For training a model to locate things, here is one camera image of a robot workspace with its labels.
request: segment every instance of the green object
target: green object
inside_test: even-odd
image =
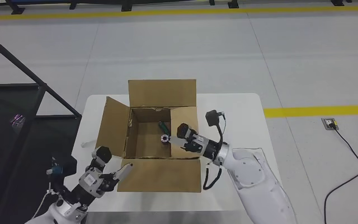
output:
[[[166,124],[164,124],[164,122],[159,122],[158,125],[161,128],[161,130],[164,132],[164,134],[170,136],[170,131],[167,128]]]

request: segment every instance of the white table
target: white table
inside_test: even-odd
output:
[[[128,95],[92,95],[87,99],[83,118],[79,126],[72,156],[77,160],[77,173],[65,178],[65,185],[72,190],[77,184],[84,169],[92,160],[91,152],[95,147],[101,124],[106,96],[129,105]],[[257,94],[197,94],[197,117],[199,133],[214,141],[219,140],[215,127],[209,127],[205,113],[210,110],[224,111],[227,127],[224,141],[232,147],[261,147],[268,163],[278,180],[280,174],[272,148],[269,131],[263,114],[260,98]],[[208,159],[201,158],[201,179],[204,183],[205,165]],[[121,158],[113,156],[104,172],[118,170]],[[218,173],[215,165],[210,165],[209,182]],[[226,171],[219,181],[210,189],[201,193],[138,193],[113,192],[106,193],[96,199],[89,207],[89,212],[139,212],[139,211],[238,211],[246,216],[239,196]]]

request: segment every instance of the power cord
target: power cord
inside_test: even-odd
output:
[[[208,183],[208,178],[209,178],[209,165],[210,163],[208,163],[206,165],[206,175],[205,175],[205,181],[204,181],[204,185],[202,186],[202,188],[204,190],[209,190],[210,188],[212,188],[214,186],[214,184],[219,180],[221,174],[222,174],[222,165],[223,163],[220,162],[220,168],[219,168],[219,172],[218,175],[216,176],[216,178],[213,180],[213,182],[211,182],[211,184],[209,184],[209,186],[206,186],[206,184]]]
[[[355,157],[358,159],[358,156],[357,156],[357,154],[355,153],[355,151],[353,150],[353,148],[351,147],[351,145],[350,145],[350,144],[345,140],[345,138],[343,138],[343,136],[341,136],[341,134],[338,132],[336,125],[335,125],[334,123],[331,123],[331,124],[329,124],[329,127],[333,128],[333,129],[337,132],[337,134],[347,143],[347,145],[348,145],[349,148],[351,149],[352,153],[353,153],[353,154],[355,155]],[[334,188],[333,190],[331,190],[331,191],[327,194],[326,198],[324,199],[324,207],[323,207],[323,209],[324,209],[324,224],[327,224],[326,206],[327,206],[327,199],[328,199],[328,197],[329,197],[335,190],[337,190],[337,189],[339,189],[340,187],[342,187],[342,186],[348,184],[349,182],[351,182],[352,180],[354,180],[354,179],[356,179],[356,178],[358,178],[358,175],[355,175],[353,178],[350,178],[348,181],[346,181],[346,182],[344,182],[343,184],[339,185],[338,187]]]

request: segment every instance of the box flap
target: box flap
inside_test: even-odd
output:
[[[196,80],[128,80],[130,106],[196,106]]]
[[[96,147],[106,146],[113,155],[122,156],[127,135],[128,117],[128,106],[107,97]]]
[[[133,164],[118,192],[201,192],[200,160],[123,159]]]
[[[185,106],[182,108],[171,109],[171,133],[172,136],[177,135],[177,130],[179,125],[182,123],[186,123],[191,126],[192,129],[199,132],[198,124],[197,124],[197,112],[196,106]],[[171,157],[173,158],[193,158],[199,157],[200,155],[195,152],[187,152],[184,149],[176,146],[174,144],[172,146]]]

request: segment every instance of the cardboard box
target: cardboard box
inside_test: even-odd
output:
[[[196,80],[130,80],[130,107],[107,97],[96,146],[109,147],[133,169],[118,192],[201,192],[197,153],[163,144],[158,126],[176,136],[187,123],[197,128]]]

